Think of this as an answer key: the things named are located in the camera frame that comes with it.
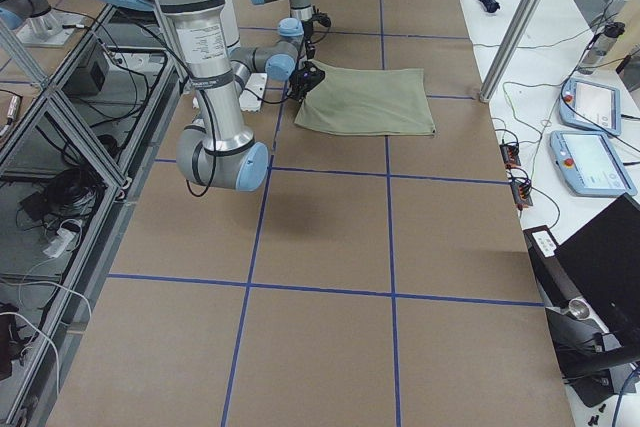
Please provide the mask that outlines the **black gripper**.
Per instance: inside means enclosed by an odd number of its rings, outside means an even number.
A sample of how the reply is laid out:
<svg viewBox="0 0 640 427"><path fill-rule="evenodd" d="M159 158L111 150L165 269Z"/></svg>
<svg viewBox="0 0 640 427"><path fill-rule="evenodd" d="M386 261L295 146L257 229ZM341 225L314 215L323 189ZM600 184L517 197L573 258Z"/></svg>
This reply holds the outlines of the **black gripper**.
<svg viewBox="0 0 640 427"><path fill-rule="evenodd" d="M312 19L305 20L302 22L303 27L303 40L300 45L298 60L299 61L307 61L312 60L315 56L315 45L312 40L313 34L315 33L314 21Z"/></svg>
<svg viewBox="0 0 640 427"><path fill-rule="evenodd" d="M302 67L295 70L289 78L287 98L301 102L307 94L324 81L326 73L315 63L304 61Z"/></svg>

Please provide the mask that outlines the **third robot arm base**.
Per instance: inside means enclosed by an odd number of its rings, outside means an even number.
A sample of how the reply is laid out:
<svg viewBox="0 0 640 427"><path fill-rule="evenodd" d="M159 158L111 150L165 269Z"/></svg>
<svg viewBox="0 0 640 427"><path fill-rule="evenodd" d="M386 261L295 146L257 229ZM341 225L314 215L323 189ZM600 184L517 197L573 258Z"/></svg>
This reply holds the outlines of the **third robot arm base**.
<svg viewBox="0 0 640 427"><path fill-rule="evenodd" d="M84 18L57 12L48 0L1 0L1 20L30 47L63 47Z"/></svg>

